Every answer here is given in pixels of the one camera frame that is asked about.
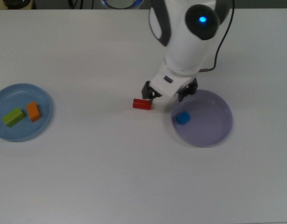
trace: green block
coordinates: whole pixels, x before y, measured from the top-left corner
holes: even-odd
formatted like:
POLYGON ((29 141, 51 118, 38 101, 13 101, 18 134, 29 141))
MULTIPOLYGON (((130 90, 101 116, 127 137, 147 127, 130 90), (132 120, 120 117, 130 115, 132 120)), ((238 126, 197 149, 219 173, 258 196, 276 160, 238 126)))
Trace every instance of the green block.
POLYGON ((11 112, 4 115, 2 117, 2 121, 7 126, 11 127, 11 126, 15 125, 16 123, 18 123, 20 120, 22 120, 24 117, 25 117, 25 114, 18 107, 16 107, 11 112))

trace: blue light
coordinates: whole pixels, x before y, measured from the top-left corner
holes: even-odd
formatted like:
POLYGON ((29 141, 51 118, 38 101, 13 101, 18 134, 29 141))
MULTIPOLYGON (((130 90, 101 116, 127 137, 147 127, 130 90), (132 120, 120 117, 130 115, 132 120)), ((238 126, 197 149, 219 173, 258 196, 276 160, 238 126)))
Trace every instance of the blue light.
POLYGON ((201 17, 199 18, 199 21, 200 21, 200 22, 206 22, 206 21, 207 21, 207 19, 206 19, 206 17, 205 17, 205 16, 201 16, 201 17))

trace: orange block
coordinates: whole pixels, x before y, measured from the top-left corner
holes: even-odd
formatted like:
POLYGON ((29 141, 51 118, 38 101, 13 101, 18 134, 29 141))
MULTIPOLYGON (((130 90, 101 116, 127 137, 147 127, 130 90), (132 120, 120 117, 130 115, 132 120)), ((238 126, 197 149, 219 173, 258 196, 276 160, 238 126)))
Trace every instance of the orange block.
POLYGON ((29 118, 32 122, 35 122, 36 120, 39 120, 41 118, 40 112, 36 106, 35 101, 31 102, 30 104, 27 104, 26 108, 29 118))

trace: plastic plate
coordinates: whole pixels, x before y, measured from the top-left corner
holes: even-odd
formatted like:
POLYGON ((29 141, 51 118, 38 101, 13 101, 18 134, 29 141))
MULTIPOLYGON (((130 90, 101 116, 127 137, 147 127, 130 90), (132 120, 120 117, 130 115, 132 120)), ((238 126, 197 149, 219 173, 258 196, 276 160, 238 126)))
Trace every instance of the plastic plate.
POLYGON ((228 104, 218 95, 207 90, 197 90, 182 102, 176 100, 171 118, 174 128, 186 142, 199 147, 210 147, 220 143, 230 133, 233 116, 228 104), (176 116, 187 111, 190 120, 181 125, 176 116))
POLYGON ((15 84, 0 91, 0 138, 8 141, 26 141, 38 135, 51 118, 51 101, 41 88, 31 84, 15 84), (29 119, 26 105, 35 101, 41 118, 29 119), (12 127, 6 126, 1 118, 19 107, 26 115, 12 127))

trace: purple plate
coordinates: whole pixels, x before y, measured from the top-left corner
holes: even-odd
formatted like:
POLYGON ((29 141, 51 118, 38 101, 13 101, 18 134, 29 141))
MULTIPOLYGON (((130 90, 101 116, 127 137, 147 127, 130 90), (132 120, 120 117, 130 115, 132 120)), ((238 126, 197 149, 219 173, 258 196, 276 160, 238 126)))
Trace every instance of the purple plate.
POLYGON ((233 116, 228 104, 218 95, 207 90, 197 90, 182 102, 172 106, 172 123, 180 137, 199 147, 210 147, 224 140, 233 125, 233 116), (190 120, 181 125, 176 116, 187 111, 190 120))

